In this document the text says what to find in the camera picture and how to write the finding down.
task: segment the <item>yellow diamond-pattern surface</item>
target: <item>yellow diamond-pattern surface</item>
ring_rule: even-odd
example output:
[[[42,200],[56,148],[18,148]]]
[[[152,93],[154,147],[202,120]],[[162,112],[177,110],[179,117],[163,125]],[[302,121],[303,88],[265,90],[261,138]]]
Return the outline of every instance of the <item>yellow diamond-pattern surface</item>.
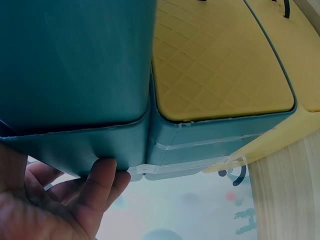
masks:
[[[157,106],[173,121],[288,111],[282,69],[242,0],[158,0]]]
[[[247,0],[271,39],[298,102],[309,112],[320,112],[320,37],[294,1],[284,18],[284,1]]]

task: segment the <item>finger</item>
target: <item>finger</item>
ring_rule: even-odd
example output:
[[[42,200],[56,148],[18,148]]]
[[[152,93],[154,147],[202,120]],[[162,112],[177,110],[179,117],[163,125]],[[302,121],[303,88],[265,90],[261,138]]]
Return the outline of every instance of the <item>finger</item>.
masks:
[[[43,187],[52,183],[56,178],[64,174],[54,167],[40,161],[29,164],[28,166],[26,166],[26,170],[34,175],[34,177]]]
[[[79,196],[68,205],[73,217],[92,238],[97,233],[110,194],[115,174],[114,159],[97,160]]]
[[[68,204],[72,199],[77,197],[81,188],[85,184],[85,178],[77,178],[65,182],[58,183],[57,185],[49,188],[46,193],[54,200],[63,205]]]
[[[0,193],[24,188],[27,159],[27,155],[0,143]]]
[[[120,171],[115,174],[113,185],[109,194],[109,197],[104,206],[106,211],[111,204],[122,194],[131,180],[131,175],[127,171]]]

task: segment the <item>light wood panel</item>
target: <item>light wood panel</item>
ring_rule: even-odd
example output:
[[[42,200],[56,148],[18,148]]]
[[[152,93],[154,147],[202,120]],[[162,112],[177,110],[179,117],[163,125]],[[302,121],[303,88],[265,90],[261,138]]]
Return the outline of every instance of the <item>light wood panel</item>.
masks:
[[[320,130],[249,164],[259,240],[320,240]]]

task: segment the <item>black strap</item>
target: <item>black strap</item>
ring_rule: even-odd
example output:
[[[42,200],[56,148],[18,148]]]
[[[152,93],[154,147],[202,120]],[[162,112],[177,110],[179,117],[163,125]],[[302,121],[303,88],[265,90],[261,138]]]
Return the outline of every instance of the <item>black strap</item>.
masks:
[[[284,17],[288,19],[290,17],[290,3],[289,0],[283,0],[284,2]]]

